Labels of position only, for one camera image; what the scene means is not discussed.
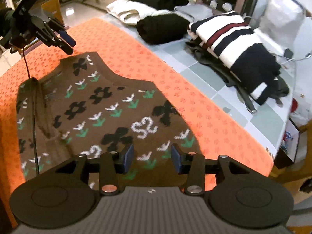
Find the brown patterned knit vest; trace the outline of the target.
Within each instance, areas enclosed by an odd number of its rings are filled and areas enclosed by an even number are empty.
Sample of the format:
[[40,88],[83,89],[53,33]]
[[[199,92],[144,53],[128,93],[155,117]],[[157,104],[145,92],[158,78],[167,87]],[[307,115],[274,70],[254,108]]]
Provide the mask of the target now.
[[170,148],[199,153],[183,117],[149,81],[115,74],[96,52],[60,61],[41,79],[23,82],[16,100],[17,138],[26,180],[84,154],[97,159],[133,144],[120,187],[181,186]]

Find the orange patterned table mat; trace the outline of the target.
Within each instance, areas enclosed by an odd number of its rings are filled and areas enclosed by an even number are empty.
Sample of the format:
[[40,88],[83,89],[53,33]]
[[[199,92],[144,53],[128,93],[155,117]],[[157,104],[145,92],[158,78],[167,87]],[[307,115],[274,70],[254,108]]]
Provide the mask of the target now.
[[[209,159],[229,155],[268,176],[273,157],[204,92],[148,48],[111,23],[91,19],[69,30],[75,54],[95,51],[116,74],[153,82],[182,114]],[[24,182],[17,141],[16,96],[29,75],[42,78],[66,55],[41,45],[1,75],[1,200],[9,209],[11,193]]]

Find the white folded garment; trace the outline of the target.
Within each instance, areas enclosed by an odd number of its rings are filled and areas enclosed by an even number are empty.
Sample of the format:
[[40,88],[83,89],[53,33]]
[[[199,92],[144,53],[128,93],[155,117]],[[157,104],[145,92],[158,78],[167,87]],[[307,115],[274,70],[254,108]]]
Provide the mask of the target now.
[[116,0],[107,5],[106,11],[122,23],[132,26],[148,16],[172,14],[169,10],[156,10],[143,3],[129,0]]

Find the black storage box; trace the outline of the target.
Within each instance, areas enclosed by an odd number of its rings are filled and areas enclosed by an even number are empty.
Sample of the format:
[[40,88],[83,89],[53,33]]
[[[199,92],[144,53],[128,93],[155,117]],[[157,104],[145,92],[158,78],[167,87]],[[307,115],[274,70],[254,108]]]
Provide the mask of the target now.
[[274,159],[274,166],[277,169],[280,170],[295,163],[299,139],[299,128],[293,120],[289,118],[285,126],[282,142]]

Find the black rolled garment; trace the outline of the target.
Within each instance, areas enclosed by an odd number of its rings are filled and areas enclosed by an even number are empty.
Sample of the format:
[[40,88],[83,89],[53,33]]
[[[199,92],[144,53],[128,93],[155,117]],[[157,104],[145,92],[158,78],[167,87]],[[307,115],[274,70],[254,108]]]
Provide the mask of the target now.
[[136,29],[148,44],[165,44],[182,39],[187,34],[189,21],[176,14],[147,16],[139,20]]

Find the olive brown garment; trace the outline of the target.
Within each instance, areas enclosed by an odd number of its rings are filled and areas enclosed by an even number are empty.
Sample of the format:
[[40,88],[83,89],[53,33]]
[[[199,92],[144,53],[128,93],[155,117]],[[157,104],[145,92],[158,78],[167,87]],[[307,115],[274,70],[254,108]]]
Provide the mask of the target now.
[[[225,82],[227,87],[236,88],[238,95],[243,99],[243,103],[252,115],[257,112],[247,90],[224,65],[221,65],[220,62],[216,62],[216,58],[214,57],[208,59],[208,53],[206,53],[205,50],[194,41],[187,41],[186,47],[193,53],[194,57],[200,64],[210,67]],[[278,90],[271,95],[275,100],[286,97],[290,92],[287,83],[280,76],[278,76],[276,82],[278,84]]]

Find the striped navy white sweater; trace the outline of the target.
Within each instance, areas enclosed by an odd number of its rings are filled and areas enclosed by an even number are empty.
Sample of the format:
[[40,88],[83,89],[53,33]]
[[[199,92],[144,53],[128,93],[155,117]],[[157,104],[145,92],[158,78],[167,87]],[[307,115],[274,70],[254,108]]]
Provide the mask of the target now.
[[236,76],[258,105],[277,91],[280,64],[236,11],[190,23],[187,31]]

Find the grey folded garment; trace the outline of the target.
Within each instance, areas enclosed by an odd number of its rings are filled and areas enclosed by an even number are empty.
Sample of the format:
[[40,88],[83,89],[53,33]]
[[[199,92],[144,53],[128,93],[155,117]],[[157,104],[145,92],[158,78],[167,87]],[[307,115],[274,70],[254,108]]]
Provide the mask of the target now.
[[213,16],[211,8],[202,4],[190,4],[186,6],[176,7],[174,14],[186,19],[190,23],[201,21]]

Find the plastic covered fan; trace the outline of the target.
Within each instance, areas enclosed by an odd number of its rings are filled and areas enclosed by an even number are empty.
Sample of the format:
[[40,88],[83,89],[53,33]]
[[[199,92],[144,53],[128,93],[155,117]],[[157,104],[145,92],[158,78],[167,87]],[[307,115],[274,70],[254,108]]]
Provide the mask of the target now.
[[311,11],[298,0],[267,0],[259,27],[254,31],[269,51],[291,61],[291,49],[306,19],[311,19]]

